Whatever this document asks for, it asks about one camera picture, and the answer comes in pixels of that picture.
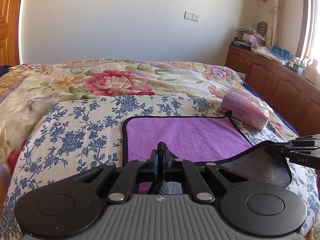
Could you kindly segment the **purple and grey microfibre towel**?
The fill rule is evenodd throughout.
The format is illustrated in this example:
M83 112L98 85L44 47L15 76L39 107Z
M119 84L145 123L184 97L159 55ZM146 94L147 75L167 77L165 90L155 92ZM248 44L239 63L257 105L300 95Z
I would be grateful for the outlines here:
M124 121L123 164L148 159L158 143L171 157L225 166L248 178L288 187L292 174L284 156L265 149L271 141L252 145L229 117L134 116Z

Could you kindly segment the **wooden sideboard cabinet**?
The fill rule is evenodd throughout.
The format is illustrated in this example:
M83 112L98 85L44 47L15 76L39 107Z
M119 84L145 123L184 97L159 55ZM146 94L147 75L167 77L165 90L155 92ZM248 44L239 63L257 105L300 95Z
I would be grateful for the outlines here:
M230 45L225 66L245 82L301 136L319 133L319 88L279 63Z

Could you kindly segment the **blue floral white cloth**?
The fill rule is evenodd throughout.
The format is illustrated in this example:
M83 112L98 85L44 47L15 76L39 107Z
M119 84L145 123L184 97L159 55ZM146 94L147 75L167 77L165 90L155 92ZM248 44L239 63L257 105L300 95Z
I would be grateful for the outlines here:
M17 200L25 193L105 163L121 165L121 126L132 116L221 117L221 100L186 96L117 96L56 103L29 113L34 125L13 162L5 193L1 239L21 235L15 216Z

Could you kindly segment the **pink cotton tissue pack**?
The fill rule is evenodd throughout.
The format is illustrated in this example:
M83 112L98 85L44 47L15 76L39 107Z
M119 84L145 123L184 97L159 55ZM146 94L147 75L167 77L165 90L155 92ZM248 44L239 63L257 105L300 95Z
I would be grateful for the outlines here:
M244 95L234 88L229 89L223 96L220 111L262 131L270 118L269 110L248 96L248 93Z

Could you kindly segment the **blue packet on cabinet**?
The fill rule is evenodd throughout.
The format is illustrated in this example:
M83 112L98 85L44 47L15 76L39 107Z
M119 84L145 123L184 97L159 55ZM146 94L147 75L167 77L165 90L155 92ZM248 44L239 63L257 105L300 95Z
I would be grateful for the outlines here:
M291 52L280 48L279 46L276 46L275 44L272 47L271 53L275 56L278 57L279 59L282 59L284 61L289 61L291 58Z

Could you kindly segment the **pink box on cabinet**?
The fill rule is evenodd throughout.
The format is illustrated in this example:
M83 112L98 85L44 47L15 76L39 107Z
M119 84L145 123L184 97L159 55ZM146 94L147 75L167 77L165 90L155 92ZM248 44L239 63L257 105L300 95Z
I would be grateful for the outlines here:
M266 40L258 33L243 33L242 39L250 42L253 49L266 45Z

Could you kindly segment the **dark books stack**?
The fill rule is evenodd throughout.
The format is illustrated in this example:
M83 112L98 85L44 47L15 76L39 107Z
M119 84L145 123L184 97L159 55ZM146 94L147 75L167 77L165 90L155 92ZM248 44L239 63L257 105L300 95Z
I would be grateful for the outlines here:
M235 46L237 48L245 49L248 51L252 50L252 43L246 40L243 40L238 37L234 37L233 41L231 42L232 46Z

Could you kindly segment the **dark green woven fan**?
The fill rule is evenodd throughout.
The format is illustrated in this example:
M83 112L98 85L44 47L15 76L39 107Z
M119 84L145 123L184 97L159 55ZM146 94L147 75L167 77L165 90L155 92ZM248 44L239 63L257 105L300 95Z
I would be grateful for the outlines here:
M268 24L266 22L261 21L257 24L256 31L261 37L266 37L267 30L268 30Z

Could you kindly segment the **floral beige bed quilt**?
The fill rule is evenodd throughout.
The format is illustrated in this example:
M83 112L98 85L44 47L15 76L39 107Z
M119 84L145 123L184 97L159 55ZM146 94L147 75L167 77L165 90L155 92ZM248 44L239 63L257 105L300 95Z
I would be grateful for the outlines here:
M54 65L23 64L1 77L1 182L10 185L13 162L34 125L29 113L56 103L117 96L186 96L217 98L229 89L266 103L245 88L235 71L195 62L150 62L98 59ZM283 142L295 132L273 110L262 131L238 122L251 144L264 140Z

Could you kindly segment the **red and navy blanket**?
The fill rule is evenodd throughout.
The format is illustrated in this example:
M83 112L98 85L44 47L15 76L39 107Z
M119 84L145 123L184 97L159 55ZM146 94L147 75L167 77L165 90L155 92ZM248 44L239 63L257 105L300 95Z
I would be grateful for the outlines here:
M0 66L0 76L3 76L10 72L11 68L12 66L7 64Z

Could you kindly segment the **wooden door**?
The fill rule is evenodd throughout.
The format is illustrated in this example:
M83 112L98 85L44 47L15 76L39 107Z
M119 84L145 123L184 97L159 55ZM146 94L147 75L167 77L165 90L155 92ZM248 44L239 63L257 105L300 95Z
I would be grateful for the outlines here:
M21 0L1 0L1 66L20 63L18 23Z

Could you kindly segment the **white wall switch socket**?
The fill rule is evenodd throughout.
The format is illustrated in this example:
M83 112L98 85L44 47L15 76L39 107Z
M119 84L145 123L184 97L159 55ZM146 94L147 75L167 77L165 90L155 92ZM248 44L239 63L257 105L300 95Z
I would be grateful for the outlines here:
M200 16L198 14L186 11L184 13L184 19L199 22Z

